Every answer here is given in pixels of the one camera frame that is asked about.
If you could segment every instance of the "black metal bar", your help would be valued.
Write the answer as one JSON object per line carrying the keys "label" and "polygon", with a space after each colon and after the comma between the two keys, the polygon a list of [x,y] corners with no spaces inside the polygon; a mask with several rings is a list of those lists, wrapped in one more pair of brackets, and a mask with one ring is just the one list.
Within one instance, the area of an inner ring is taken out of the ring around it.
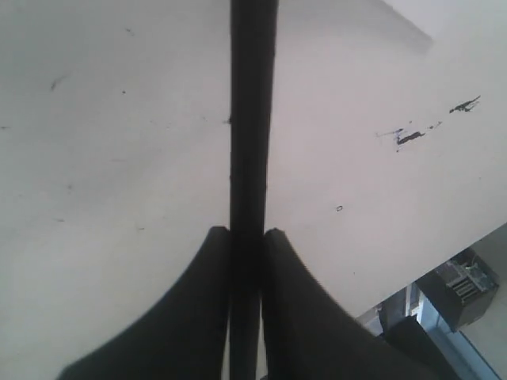
{"label": "black metal bar", "polygon": [[278,0],[231,0],[231,379],[254,380]]}

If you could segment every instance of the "black pole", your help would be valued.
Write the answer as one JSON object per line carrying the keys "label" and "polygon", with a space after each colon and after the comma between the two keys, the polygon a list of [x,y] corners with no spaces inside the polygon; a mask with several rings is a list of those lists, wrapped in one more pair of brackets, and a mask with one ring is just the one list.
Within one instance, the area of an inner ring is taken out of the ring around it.
{"label": "black pole", "polygon": [[255,380],[278,0],[231,0],[231,379]]}

